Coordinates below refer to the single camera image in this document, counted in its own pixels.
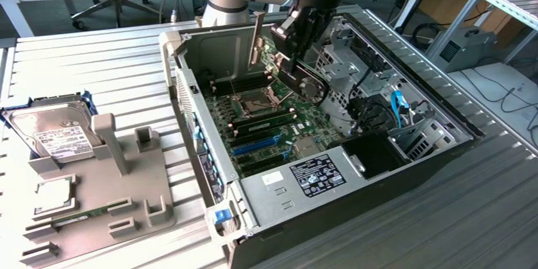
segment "green circuit board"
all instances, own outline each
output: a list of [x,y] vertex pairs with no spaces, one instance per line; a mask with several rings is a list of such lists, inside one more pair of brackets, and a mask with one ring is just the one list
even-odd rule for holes
[[[223,143],[241,177],[251,176],[284,163],[302,159],[314,152],[324,151],[328,144],[343,137],[324,112],[306,102],[298,94],[291,93],[292,91],[283,83],[273,81],[269,88],[271,94],[277,99],[265,98],[268,95],[267,87],[220,97],[205,97],[205,104],[209,108]],[[292,109],[292,113],[283,118],[283,123],[285,124],[263,132],[267,138],[279,137],[277,144],[235,156],[232,154],[233,149],[248,144],[233,145],[233,141],[237,138],[233,135],[229,123],[248,121],[252,117],[260,117],[277,111],[290,111],[290,109]],[[291,116],[294,116],[294,119],[288,123],[290,120],[287,119]]]

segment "hard drive label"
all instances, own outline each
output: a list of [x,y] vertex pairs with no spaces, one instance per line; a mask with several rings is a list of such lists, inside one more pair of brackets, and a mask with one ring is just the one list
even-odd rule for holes
[[92,145],[80,126],[36,132],[33,137],[53,159],[92,151]]
[[308,198],[346,183],[327,154],[291,166],[290,169]]

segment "blue pcie slot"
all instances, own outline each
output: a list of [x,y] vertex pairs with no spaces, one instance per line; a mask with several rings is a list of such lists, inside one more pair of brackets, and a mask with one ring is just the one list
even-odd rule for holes
[[236,149],[233,149],[232,151],[232,155],[233,156],[239,156],[241,154],[245,154],[251,151],[256,151],[261,148],[265,148],[268,146],[275,146],[277,144],[277,141],[280,140],[281,134],[280,135],[275,135],[272,138],[264,139],[261,141],[257,141],[256,143],[252,143],[244,147],[239,147]]

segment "hard drive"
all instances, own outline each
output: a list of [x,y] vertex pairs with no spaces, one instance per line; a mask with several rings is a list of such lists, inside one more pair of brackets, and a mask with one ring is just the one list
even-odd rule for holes
[[67,163],[93,156],[101,138],[92,132],[96,113],[89,94],[29,100],[1,109],[1,120],[27,143],[36,157]]

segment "office chair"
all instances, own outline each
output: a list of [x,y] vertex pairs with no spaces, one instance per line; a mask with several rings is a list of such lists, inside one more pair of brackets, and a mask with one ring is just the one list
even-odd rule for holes
[[[159,15],[159,11],[148,8],[147,6],[143,6],[137,3],[131,2],[129,0],[92,0],[93,1],[93,6],[88,7],[84,11],[72,14],[71,19],[73,21],[72,25],[77,30],[84,30],[84,22],[80,20],[80,18],[89,16],[92,13],[108,8],[109,6],[113,6],[115,11],[116,11],[116,28],[121,27],[121,20],[119,18],[119,14],[123,13],[121,11],[121,6],[128,6],[129,8],[137,9],[139,11]],[[141,0],[143,4],[148,4],[148,0]]]

